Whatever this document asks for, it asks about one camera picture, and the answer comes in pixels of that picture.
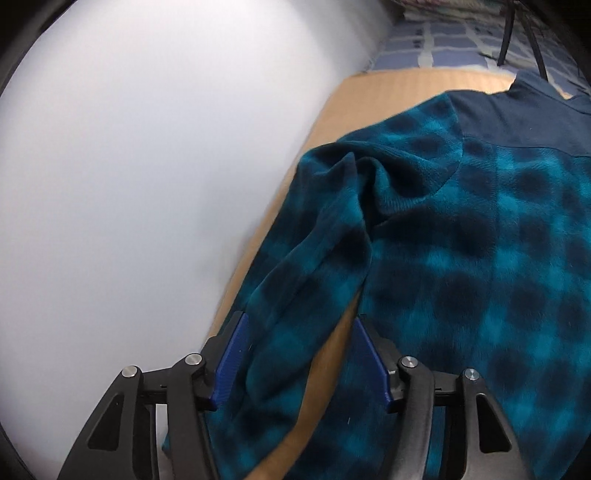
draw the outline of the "white wall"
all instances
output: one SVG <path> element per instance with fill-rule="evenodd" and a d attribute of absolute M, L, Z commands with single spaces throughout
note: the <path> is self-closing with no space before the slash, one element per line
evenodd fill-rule
<path fill-rule="evenodd" d="M 119 370 L 198 350 L 378 0 L 78 0 L 0 98 L 0 419 L 57 476 Z"/>

